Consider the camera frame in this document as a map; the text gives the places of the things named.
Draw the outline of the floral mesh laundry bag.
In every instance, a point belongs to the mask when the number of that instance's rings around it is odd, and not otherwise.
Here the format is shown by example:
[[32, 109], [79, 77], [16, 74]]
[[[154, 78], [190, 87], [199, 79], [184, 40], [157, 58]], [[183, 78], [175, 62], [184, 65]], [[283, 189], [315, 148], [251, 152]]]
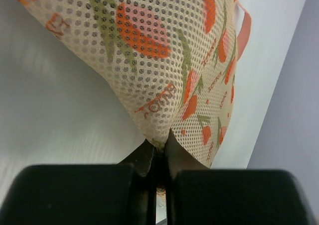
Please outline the floral mesh laundry bag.
[[169, 132], [206, 167], [225, 137], [251, 16], [238, 0], [17, 0], [110, 85], [159, 150]]

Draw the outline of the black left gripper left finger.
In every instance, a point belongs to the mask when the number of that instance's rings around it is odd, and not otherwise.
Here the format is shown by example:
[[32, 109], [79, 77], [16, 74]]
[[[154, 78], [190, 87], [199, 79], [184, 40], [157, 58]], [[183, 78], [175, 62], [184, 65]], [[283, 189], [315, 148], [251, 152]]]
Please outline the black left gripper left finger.
[[153, 225], [156, 149], [143, 142], [118, 164], [22, 169], [0, 208], [3, 225]]

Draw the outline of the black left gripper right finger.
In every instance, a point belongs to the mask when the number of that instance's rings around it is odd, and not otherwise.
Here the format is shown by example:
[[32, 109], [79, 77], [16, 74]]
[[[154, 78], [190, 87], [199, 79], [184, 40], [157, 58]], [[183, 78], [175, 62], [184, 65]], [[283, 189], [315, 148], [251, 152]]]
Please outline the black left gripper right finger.
[[170, 225], [315, 225], [303, 189], [285, 170], [208, 169], [169, 133], [164, 148]]

